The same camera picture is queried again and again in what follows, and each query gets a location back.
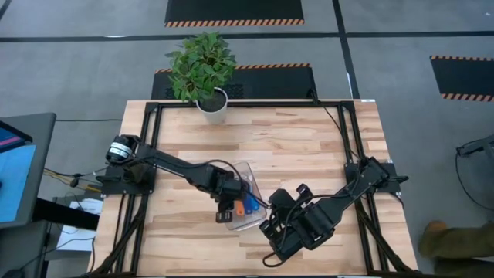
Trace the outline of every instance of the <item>orange object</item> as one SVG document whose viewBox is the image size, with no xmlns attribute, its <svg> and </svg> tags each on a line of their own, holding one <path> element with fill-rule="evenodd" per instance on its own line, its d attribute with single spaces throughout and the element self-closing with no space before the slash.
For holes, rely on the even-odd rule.
<svg viewBox="0 0 494 278">
<path fill-rule="evenodd" d="M 235 201 L 235 210 L 237 212 L 237 215 L 238 216 L 244 216 L 245 215 L 245 208 L 244 208 L 244 204 L 242 203 L 242 201 Z"/>
</svg>

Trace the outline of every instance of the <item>floor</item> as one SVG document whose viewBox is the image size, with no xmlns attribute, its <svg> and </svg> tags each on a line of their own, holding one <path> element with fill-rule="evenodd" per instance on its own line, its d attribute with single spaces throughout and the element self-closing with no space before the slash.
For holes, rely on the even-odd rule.
<svg viewBox="0 0 494 278">
<path fill-rule="evenodd" d="M 179 43 L 147 40 L 146 36 L 214 30 L 338 32 L 333 9 L 337 0 L 301 1 L 306 18 L 306 24 L 301 26 L 165 29 L 166 0 L 0 0 L 0 6 L 8 4 L 3 16 L 0 9 L 0 116 L 52 111 L 59 119 L 122 117 L 127 100 L 149 99 L 154 71 L 168 67 L 164 54 Z M 339 3 L 350 37 L 347 50 L 353 70 L 348 72 L 357 84 L 353 94 L 377 101 L 391 157 L 398 172 L 410 176 L 410 181 L 402 185 L 402 195 L 412 242 L 417 244 L 431 220 L 441 219 L 458 227 L 479 226 L 491 220 L 493 214 L 473 204 L 458 183 L 455 147 L 493 133 L 494 104 L 443 100 L 429 56 L 494 57 L 493 34 L 483 36 L 484 32 L 476 32 L 494 29 L 494 2 Z M 355 33 L 370 35 L 351 36 Z M 378 37 L 383 33 L 390 35 Z M 86 37 L 86 41 L 32 39 L 72 36 Z M 90 38 L 95 36 L 140 37 L 126 42 L 97 42 Z M 321 97 L 352 97 L 347 79 L 348 57 L 345 61 L 336 36 L 228 42 L 240 64 L 311 63 Z M 63 172 L 101 167 L 102 154 L 119 126 L 118 122 L 57 123 L 46 166 Z M 462 159 L 459 167 L 472 194 L 489 204 L 494 196 L 492 187 L 487 186 L 492 176 L 482 159 L 482 155 Z M 39 196 L 64 196 L 67 191 L 65 185 L 45 178 Z M 431 273 L 431 262 L 418 253 L 416 256 L 420 270 Z M 78 276 L 85 271 L 87 260 L 52 262 L 48 276 Z"/>
</svg>

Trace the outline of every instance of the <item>white pot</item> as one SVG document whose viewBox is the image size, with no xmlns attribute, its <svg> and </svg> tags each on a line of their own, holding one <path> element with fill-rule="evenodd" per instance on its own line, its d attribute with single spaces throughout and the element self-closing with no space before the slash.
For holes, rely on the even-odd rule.
<svg viewBox="0 0 494 278">
<path fill-rule="evenodd" d="M 228 96 L 226 92 L 222 90 L 222 88 L 215 87 L 215 90 L 222 92 L 225 95 L 225 105 L 223 105 L 220 110 L 215 112 L 207 112 L 201 109 L 201 107 L 199 106 L 199 102 L 196 102 L 195 105 L 199 108 L 199 110 L 202 112 L 202 114 L 210 124 L 223 124 L 226 119 L 226 106 L 228 104 Z"/>
</svg>

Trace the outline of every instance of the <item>orange and black striped tape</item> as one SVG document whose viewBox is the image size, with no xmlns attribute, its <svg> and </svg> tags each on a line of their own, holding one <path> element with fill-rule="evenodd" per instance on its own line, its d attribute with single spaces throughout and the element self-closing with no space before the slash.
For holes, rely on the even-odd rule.
<svg viewBox="0 0 494 278">
<path fill-rule="evenodd" d="M 494 96 L 486 96 L 481 94 L 442 93 L 441 97 L 445 100 L 474 100 L 474 101 L 494 102 Z"/>
<path fill-rule="evenodd" d="M 303 19 L 237 19 L 237 20 L 194 20 L 165 22 L 164 27 L 217 27 L 217 26 L 254 26 L 254 25 L 302 25 Z"/>
<path fill-rule="evenodd" d="M 309 63 L 285 63 L 285 64 L 272 64 L 272 65 L 247 65 L 247 66 L 235 66 L 236 70 L 250 70 L 250 69 L 272 69 L 272 68 L 286 68 L 286 67 L 310 67 Z M 170 73 L 171 69 L 156 69 L 154 73 Z"/>
<path fill-rule="evenodd" d="M 431 56 L 431 59 L 456 59 L 456 60 L 465 60 L 465 61 L 494 61 L 493 58 L 458 57 L 458 56 Z"/>
</svg>

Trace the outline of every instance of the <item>green plant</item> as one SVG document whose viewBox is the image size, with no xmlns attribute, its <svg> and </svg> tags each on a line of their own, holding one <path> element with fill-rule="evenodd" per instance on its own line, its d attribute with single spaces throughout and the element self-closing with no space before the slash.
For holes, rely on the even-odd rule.
<svg viewBox="0 0 494 278">
<path fill-rule="evenodd" d="M 213 96 L 215 87 L 221 87 L 232 77 L 236 61 L 218 33 L 203 33 L 184 39 L 183 51 L 173 51 L 172 73 L 169 76 L 175 98 L 199 101 Z"/>
</svg>

